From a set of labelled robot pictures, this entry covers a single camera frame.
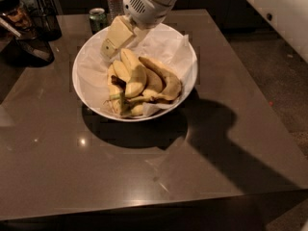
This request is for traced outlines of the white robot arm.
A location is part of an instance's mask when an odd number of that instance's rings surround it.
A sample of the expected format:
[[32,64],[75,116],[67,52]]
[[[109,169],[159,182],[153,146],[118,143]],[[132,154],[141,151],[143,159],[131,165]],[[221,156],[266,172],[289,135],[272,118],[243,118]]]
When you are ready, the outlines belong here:
[[308,61],[308,0],[107,0],[139,26],[162,22],[171,9],[203,8],[224,29],[252,26],[254,13],[262,17],[294,51]]

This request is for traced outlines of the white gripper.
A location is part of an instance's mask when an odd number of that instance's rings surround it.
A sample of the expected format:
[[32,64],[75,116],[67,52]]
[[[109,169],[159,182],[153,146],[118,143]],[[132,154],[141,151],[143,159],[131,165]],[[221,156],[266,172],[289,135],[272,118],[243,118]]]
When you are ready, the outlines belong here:
[[170,6],[154,0],[123,0],[123,9],[125,15],[113,20],[102,41],[100,52],[106,60],[113,58],[136,37],[134,26],[140,29],[156,27],[165,20]]

